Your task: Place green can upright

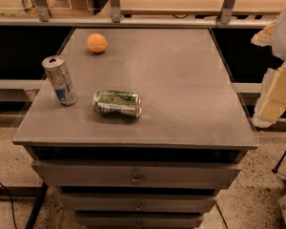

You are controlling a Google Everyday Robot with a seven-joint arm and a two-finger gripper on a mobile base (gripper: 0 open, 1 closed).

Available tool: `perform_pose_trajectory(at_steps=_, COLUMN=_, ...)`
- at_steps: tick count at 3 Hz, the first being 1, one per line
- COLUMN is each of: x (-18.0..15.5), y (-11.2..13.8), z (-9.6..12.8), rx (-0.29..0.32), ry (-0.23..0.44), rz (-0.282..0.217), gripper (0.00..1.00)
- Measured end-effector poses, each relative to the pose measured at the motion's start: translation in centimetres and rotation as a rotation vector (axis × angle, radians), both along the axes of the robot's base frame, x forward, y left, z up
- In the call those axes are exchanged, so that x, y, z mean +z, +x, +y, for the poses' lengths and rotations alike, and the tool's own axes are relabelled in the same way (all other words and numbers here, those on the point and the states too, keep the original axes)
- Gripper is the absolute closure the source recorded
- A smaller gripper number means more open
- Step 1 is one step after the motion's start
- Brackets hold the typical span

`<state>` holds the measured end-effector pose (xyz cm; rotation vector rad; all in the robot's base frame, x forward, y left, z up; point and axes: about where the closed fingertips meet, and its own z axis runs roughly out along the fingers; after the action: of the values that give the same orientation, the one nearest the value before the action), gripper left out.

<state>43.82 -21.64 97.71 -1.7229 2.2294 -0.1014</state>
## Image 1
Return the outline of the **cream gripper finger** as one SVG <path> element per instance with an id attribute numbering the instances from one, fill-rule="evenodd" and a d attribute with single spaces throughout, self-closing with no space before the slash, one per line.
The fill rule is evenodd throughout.
<path id="1" fill-rule="evenodd" d="M 252 121 L 258 128 L 268 128 L 275 124 L 285 111 L 286 61 L 277 70 L 268 69 L 265 73 Z"/>
<path id="2" fill-rule="evenodd" d="M 252 37 L 251 43 L 260 47 L 271 46 L 275 23 L 275 21 L 271 22 L 263 30 L 256 33 Z"/>

